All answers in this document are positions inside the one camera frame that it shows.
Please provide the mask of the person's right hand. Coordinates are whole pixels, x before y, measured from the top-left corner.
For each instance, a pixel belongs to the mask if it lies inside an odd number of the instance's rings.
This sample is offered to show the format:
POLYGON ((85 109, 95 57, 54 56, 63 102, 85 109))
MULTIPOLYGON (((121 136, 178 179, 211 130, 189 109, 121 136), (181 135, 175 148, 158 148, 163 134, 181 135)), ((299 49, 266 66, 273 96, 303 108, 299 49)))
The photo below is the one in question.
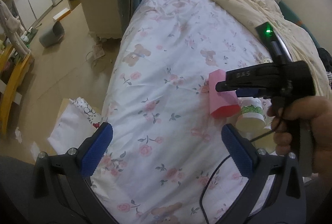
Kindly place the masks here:
POLYGON ((286 124, 280 123, 280 118, 286 120, 303 119, 309 121, 316 141, 314 150, 313 171, 328 185, 331 185, 331 100, 309 96, 299 99, 283 111, 270 106, 267 115, 273 117, 272 128, 276 144, 276 153, 290 153, 292 135, 288 133, 286 124))

